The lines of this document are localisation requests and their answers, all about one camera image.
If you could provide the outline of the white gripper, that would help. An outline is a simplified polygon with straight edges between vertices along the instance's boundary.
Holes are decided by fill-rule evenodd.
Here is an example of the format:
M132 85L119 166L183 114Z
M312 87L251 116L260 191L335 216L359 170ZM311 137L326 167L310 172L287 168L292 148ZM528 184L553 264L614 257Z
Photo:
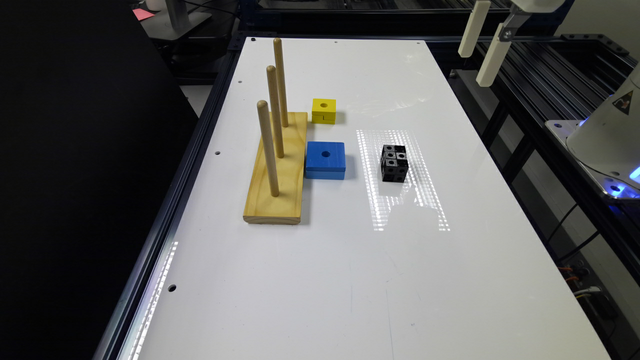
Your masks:
M509 51L512 38L532 14L552 13L563 3L564 0L512 0L510 14L500 25L497 37L492 39L478 71L477 84L480 87L490 87L494 83ZM458 54L461 58L469 58L473 54L490 6L490 0L475 2L458 48Z

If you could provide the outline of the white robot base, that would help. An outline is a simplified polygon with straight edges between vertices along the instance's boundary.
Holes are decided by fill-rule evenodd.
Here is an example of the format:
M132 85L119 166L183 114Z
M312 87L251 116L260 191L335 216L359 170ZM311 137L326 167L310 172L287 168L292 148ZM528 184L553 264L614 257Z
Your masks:
M613 180L607 192L639 193L639 66L567 138L584 166Z

